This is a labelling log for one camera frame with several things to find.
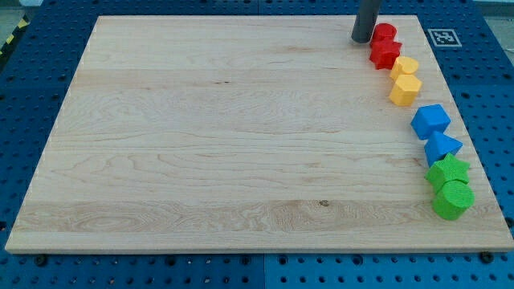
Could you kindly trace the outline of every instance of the toy block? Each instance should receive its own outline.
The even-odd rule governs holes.
[[[397,106],[411,105],[421,89],[423,82],[415,75],[400,75],[394,82],[389,99]]]
[[[371,48],[369,60],[375,63],[375,69],[391,69],[394,61],[400,56],[401,43],[391,40],[376,41]]]
[[[461,181],[449,181],[441,188],[432,201],[432,208],[445,220],[458,219],[475,203],[471,188]]]
[[[418,108],[410,125],[420,140],[426,140],[433,132],[444,132],[451,120],[441,104]]]
[[[419,68],[419,63],[416,59],[407,56],[398,56],[394,60],[393,69],[390,73],[390,78],[396,80],[400,75],[414,74]]]
[[[373,43],[382,41],[382,40],[394,40],[394,36],[396,36],[396,27],[392,26],[389,23],[380,23],[375,26],[373,30],[373,36],[371,41],[369,42],[369,46],[373,47]]]
[[[448,153],[457,154],[463,143],[445,135],[442,132],[433,132],[425,144],[426,161],[432,166],[436,161],[442,160]]]
[[[461,161],[451,153],[447,153],[441,161],[436,161],[430,167],[425,178],[432,184],[434,193],[437,194],[449,181],[460,181],[467,184],[469,182],[468,170],[468,162]]]

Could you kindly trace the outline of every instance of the wooden board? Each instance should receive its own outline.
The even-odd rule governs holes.
[[[352,16],[100,17],[6,249],[15,254],[461,252],[512,237],[413,16],[411,108]],[[410,120],[441,103],[476,203],[431,209]]]

